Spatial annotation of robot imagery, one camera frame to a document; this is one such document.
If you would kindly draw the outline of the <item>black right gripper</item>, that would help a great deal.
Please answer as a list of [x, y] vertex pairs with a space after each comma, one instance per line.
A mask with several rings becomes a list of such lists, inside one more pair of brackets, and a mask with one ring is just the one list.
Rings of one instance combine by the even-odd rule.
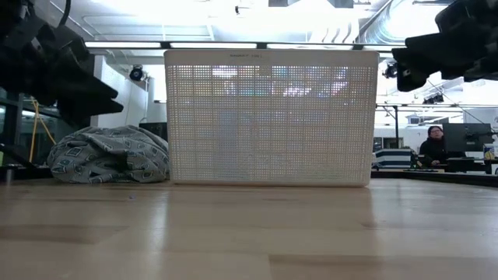
[[405, 39], [404, 47], [391, 50], [397, 62], [397, 89], [421, 88], [442, 64], [428, 57], [462, 58], [456, 75], [466, 82], [497, 79], [497, 0], [458, 0], [435, 17], [439, 33]]

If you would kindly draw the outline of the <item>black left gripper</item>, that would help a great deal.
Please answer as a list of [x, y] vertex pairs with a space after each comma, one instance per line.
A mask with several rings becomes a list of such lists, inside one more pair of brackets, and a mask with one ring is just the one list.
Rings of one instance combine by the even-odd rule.
[[1, 87], [56, 104], [70, 125], [124, 109], [113, 100], [95, 100], [114, 99], [117, 90], [82, 67], [89, 56], [84, 40], [67, 26], [53, 27], [38, 16], [1, 16]]

